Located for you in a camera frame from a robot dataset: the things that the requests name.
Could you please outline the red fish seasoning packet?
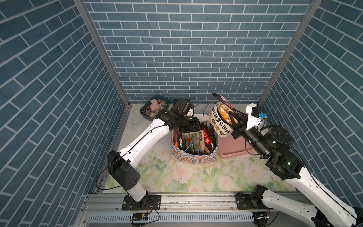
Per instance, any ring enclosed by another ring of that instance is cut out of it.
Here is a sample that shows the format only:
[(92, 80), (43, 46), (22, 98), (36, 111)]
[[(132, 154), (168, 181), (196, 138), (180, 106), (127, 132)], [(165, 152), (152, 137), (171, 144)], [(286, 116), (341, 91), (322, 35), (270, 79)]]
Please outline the red fish seasoning packet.
[(183, 132), (180, 131), (180, 128), (175, 127), (173, 130), (173, 143), (174, 146), (180, 150), (185, 150), (185, 141)]

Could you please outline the cream black fish packet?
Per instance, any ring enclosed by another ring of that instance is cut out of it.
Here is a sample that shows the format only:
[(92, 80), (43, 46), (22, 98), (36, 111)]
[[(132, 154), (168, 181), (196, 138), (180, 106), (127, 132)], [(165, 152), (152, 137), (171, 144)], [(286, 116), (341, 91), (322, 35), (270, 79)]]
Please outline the cream black fish packet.
[(230, 135), (238, 125), (239, 115), (237, 115), (235, 108), (225, 96), (217, 93), (212, 93), (212, 95), (218, 102), (212, 108), (209, 119), (215, 132), (220, 137), (226, 137)]

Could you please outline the black seasoning packet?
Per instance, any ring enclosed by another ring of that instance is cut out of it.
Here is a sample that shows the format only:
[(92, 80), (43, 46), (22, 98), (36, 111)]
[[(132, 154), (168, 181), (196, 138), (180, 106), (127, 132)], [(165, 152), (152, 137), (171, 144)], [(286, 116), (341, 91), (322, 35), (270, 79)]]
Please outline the black seasoning packet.
[(205, 142), (204, 151), (206, 155), (209, 155), (213, 153), (215, 149), (213, 129), (209, 126), (208, 121), (202, 122), (201, 127), (203, 130), (204, 142)]

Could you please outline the light green seasoning packet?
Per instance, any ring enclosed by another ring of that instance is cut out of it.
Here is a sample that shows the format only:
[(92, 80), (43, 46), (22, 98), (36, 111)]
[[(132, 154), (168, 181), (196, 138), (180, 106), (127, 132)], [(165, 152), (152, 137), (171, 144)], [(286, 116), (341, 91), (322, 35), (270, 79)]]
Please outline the light green seasoning packet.
[(204, 133), (203, 133), (203, 130), (200, 130), (197, 132), (197, 138), (196, 138), (196, 143), (197, 143), (197, 146), (196, 146), (196, 154), (198, 156), (202, 156), (205, 154), (205, 141), (204, 141)]

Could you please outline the dark green seasoning packet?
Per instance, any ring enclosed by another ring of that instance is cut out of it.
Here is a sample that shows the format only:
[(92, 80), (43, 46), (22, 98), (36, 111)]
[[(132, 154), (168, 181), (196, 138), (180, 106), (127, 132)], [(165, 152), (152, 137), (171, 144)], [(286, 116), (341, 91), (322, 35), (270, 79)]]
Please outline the dark green seasoning packet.
[(214, 129), (213, 126), (209, 126), (209, 130), (210, 130), (211, 135), (212, 135), (213, 147), (215, 149), (215, 147), (217, 146), (217, 133), (215, 132), (215, 129)]

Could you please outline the blue checkered paper bag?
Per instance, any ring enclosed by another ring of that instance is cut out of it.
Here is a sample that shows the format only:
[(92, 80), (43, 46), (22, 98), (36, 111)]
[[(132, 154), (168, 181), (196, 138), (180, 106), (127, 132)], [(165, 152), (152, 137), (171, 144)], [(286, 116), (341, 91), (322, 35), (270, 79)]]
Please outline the blue checkered paper bag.
[[(199, 114), (195, 114), (195, 117), (197, 117), (199, 119), (200, 126), (201, 126), (201, 123), (204, 121), (208, 121), (209, 125), (212, 126), (212, 123), (210, 122), (208, 114), (199, 113)], [(172, 130), (171, 155), (174, 159), (176, 159), (180, 162), (192, 163), (192, 164), (197, 164), (197, 165), (213, 164), (216, 161), (216, 157), (218, 155), (219, 142), (220, 142), (220, 137), (217, 135), (217, 146), (215, 147), (214, 152), (209, 155), (206, 155), (206, 154), (204, 154), (202, 156), (198, 156), (197, 154), (191, 155), (191, 154), (186, 153), (184, 150), (180, 150), (174, 146), (173, 130)]]

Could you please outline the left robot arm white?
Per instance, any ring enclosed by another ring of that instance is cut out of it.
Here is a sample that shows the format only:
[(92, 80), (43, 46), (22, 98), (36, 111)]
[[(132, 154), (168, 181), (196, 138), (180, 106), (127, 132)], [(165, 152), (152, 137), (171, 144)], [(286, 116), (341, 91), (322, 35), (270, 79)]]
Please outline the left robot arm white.
[(140, 173), (136, 170), (137, 165), (147, 152), (175, 127), (184, 133), (196, 132), (200, 130), (200, 120), (197, 117), (187, 119), (184, 116), (172, 119), (155, 118), (129, 145), (119, 151), (109, 152), (108, 173), (134, 201), (140, 202), (147, 195), (146, 189), (139, 182)]

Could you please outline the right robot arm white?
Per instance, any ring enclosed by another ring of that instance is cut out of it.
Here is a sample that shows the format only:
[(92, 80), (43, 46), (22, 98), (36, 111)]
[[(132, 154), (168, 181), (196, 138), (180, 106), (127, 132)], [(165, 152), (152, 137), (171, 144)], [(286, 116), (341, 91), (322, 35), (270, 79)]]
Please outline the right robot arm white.
[(283, 197), (262, 185), (250, 193), (253, 208), (271, 208), (288, 214), (313, 227), (361, 227), (363, 210), (352, 207), (315, 178), (298, 153), (290, 152), (294, 138), (282, 126), (272, 124), (262, 134), (256, 127), (248, 127), (252, 115), (228, 113), (232, 122), (234, 139), (243, 137), (257, 152), (266, 166), (280, 179), (300, 191), (311, 204), (304, 204)]

